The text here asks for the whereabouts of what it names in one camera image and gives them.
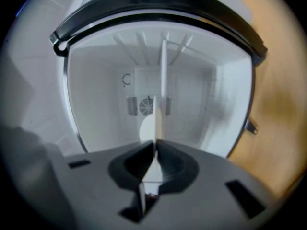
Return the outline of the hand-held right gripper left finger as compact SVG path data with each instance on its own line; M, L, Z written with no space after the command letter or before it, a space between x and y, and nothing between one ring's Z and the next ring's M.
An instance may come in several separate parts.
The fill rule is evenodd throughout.
M154 230L156 204L145 192L143 178L152 164L151 141L66 157L81 191L84 210L103 230Z

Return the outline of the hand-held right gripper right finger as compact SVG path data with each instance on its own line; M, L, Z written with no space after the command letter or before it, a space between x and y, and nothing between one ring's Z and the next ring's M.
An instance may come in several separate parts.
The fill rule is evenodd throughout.
M164 181L143 219L151 230L254 230L272 205L255 177L219 156L159 141Z

